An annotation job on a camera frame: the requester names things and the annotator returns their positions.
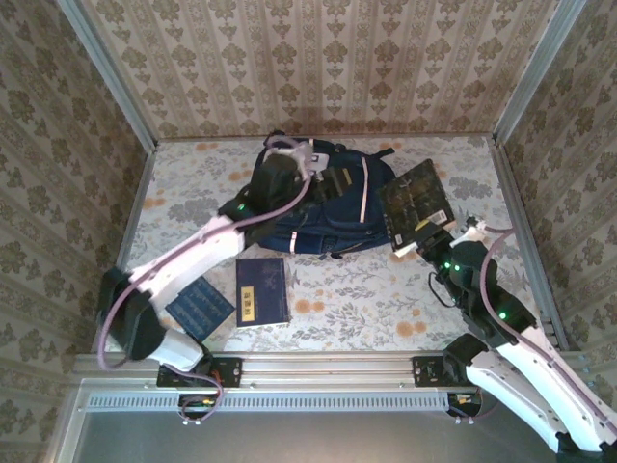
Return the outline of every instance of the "blue notebook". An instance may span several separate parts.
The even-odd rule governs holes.
[[[238,259],[238,328],[289,322],[283,259]]]
[[[184,331],[200,341],[210,336],[235,310],[204,277],[184,288],[165,309]]]

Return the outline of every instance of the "cable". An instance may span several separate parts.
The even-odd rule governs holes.
[[[202,381],[206,381],[210,384],[212,384],[219,392],[219,396],[217,397],[216,401],[214,402],[214,405],[212,406],[212,408],[210,408],[210,410],[208,410],[202,417],[200,418],[190,418],[186,415],[186,408],[191,404],[191,403],[195,403],[197,401],[203,401],[204,397],[210,398],[209,395],[191,395],[189,397],[187,397],[186,400],[184,400],[184,402],[182,403],[182,408],[180,409],[180,411],[178,412],[179,416],[185,420],[186,422],[194,422],[194,423],[201,423],[204,422],[205,420],[207,420],[208,418],[210,418],[212,416],[212,414],[214,414],[214,412],[216,412],[218,410],[218,408],[221,406],[221,403],[223,403],[223,396],[225,394],[225,392],[223,391],[223,386],[221,386],[221,383],[219,381],[216,381],[208,376],[205,376],[203,374],[195,374],[195,373],[189,373],[187,371],[182,371],[172,365],[168,365],[168,364],[163,364],[163,367],[166,367],[168,369],[170,369],[171,371],[173,371],[175,374],[179,374],[181,376],[185,376],[187,378],[194,378],[194,379],[200,379]]]
[[[568,383],[568,385],[578,395],[578,398],[580,398],[583,402],[585,402],[585,405],[587,405],[592,410],[592,412],[602,421],[602,423],[604,423],[604,425],[608,427],[612,433],[617,435],[617,426],[615,425],[615,423],[608,420],[608,417],[598,407],[596,402],[592,400],[591,398],[589,398],[589,396],[578,386],[577,382],[570,377],[568,372],[562,366],[560,366],[557,362],[555,362],[554,358],[550,354],[546,353],[535,342],[533,342],[532,340],[528,340],[525,336],[522,336],[520,333],[518,333],[516,330],[510,327],[510,325],[508,325],[501,318],[499,318],[499,316],[495,312],[495,309],[491,305],[491,301],[489,300],[489,294],[487,290],[487,284],[486,284],[486,274],[489,268],[489,262],[491,261],[491,258],[493,257],[493,254],[496,252],[496,250],[503,244],[506,238],[513,233],[514,233],[514,229],[509,229],[508,231],[505,231],[491,245],[489,252],[486,254],[486,257],[484,258],[482,262],[482,268],[480,270],[480,294],[482,296],[482,302],[484,303],[484,306],[486,307],[487,312],[495,320],[495,322],[501,328],[503,328],[507,333],[512,335],[522,344],[532,349],[536,354],[538,354],[542,359],[544,359],[559,374],[559,376],[561,376],[561,378],[566,383]]]
[[[482,395],[482,390],[478,390],[478,393],[480,394],[480,410],[482,410],[482,404],[484,403],[484,396]],[[474,420],[484,420],[486,418],[489,418],[497,409],[499,405],[499,401],[496,400],[495,401],[495,405],[493,405],[490,409],[488,409],[486,412],[481,413],[480,415],[476,415],[475,417],[473,417]]]
[[[484,230],[490,233],[508,233],[513,229],[494,229],[493,227],[485,226]]]
[[[292,148],[298,148],[300,146],[298,142],[290,138],[277,137],[277,140],[285,141]],[[212,238],[213,236],[216,236],[224,232],[236,230],[239,228],[247,227],[249,225],[253,225],[259,222],[264,222],[266,220],[270,220],[275,217],[278,217],[279,215],[285,214],[285,212],[295,207],[304,198],[304,196],[307,194],[309,190],[309,187],[310,187],[310,177],[305,179],[302,190],[300,191],[298,196],[294,198],[289,204],[286,204],[271,212],[258,215],[256,217],[251,217],[249,219],[241,220],[239,222],[234,222],[234,223],[222,226],[216,230],[207,231],[203,235],[197,236],[196,238],[187,242],[186,244],[184,244],[183,246],[175,250],[173,253],[169,254],[164,259],[161,259],[161,261],[156,262],[156,264],[153,265],[152,268],[150,268],[146,273],[144,273],[144,275],[135,279],[134,282],[131,282],[131,284],[120,294],[118,299],[116,299],[111,309],[107,313],[107,316],[105,317],[105,321],[103,322],[103,325],[101,327],[100,336],[98,338],[97,351],[96,351],[96,359],[98,361],[98,366],[102,370],[111,371],[111,370],[121,367],[128,360],[127,358],[124,358],[114,365],[109,365],[105,360],[105,344],[109,336],[109,331],[111,329],[112,322],[116,314],[120,310],[120,307],[122,306],[126,298],[129,296],[129,294],[133,292],[133,290],[137,289],[141,283],[143,283],[148,278],[151,278],[153,275],[155,275],[158,271],[160,271],[165,265],[170,263],[172,260],[178,258],[179,256],[189,251],[194,246],[204,243],[205,241]]]
[[[428,274],[428,287],[431,290],[431,292],[433,293],[433,295],[435,297],[437,297],[437,300],[440,301],[442,303],[442,305],[444,307],[447,307],[448,309],[452,309],[453,307],[456,307],[456,304],[452,304],[451,306],[448,306],[447,304],[445,304],[445,302],[443,301],[443,299],[439,296],[439,294],[437,293],[437,291],[435,291],[435,289],[433,288],[433,282],[431,280],[431,277],[435,275],[437,276],[437,273],[435,272],[431,272]]]
[[[453,405],[450,405],[450,410],[453,412],[458,413],[459,415],[461,415],[464,418],[471,418],[467,413],[465,413],[463,410],[461,410],[460,408],[456,408]]]

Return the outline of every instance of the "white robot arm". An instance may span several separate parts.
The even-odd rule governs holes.
[[[472,222],[457,240],[432,223],[417,231],[417,252],[433,265],[471,332],[445,349],[444,369],[507,405],[559,461],[617,461],[617,414],[566,364],[523,303],[496,282],[491,256],[511,231],[501,231],[506,234],[487,250],[477,241],[480,225]]]
[[[274,166],[270,174],[254,176],[219,215],[168,253],[130,275],[117,268],[105,274],[99,298],[102,368],[109,367],[101,361],[108,333],[129,360],[155,359],[178,372],[198,367],[207,353],[201,344],[163,328],[156,313],[208,269],[266,235],[281,214],[338,197],[349,186],[348,177],[332,169],[310,178],[303,161],[311,154],[310,145],[293,148],[269,156],[269,167]],[[271,177],[278,169],[286,174],[282,179]],[[269,204],[264,182],[269,187],[280,183],[279,193],[288,192],[287,204]],[[471,227],[466,237],[457,240],[432,223],[417,231],[417,252],[433,265],[436,280],[461,309],[472,332],[446,348],[445,370],[508,406],[558,454],[559,461],[617,461],[617,414],[568,367],[523,304],[496,283],[496,263],[484,245],[474,241],[476,230]],[[487,253],[488,264],[483,265]]]

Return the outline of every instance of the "floral tablecloth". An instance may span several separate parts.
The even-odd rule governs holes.
[[[393,147],[385,158],[397,175],[426,158],[435,162],[458,223],[473,215],[494,227],[510,220],[485,137],[337,139],[365,152]],[[132,245],[129,268],[146,263],[205,224],[248,182],[260,140],[162,143]],[[490,244],[493,237],[485,242]],[[397,258],[389,245],[343,260],[246,250],[241,259],[283,257],[288,325],[235,328],[235,314],[205,342],[212,350],[441,349],[466,331],[458,310],[444,308],[429,290],[429,265],[417,254]],[[497,254],[499,281],[536,312],[514,238]],[[235,305],[235,261],[205,278]],[[175,326],[166,313],[163,323]]]

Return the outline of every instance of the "wall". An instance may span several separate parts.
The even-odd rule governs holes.
[[[617,405],[617,3],[588,2],[506,151],[552,291]]]
[[[157,139],[488,132],[557,0],[85,0]]]
[[[145,154],[55,2],[0,2],[0,461],[49,438]]]

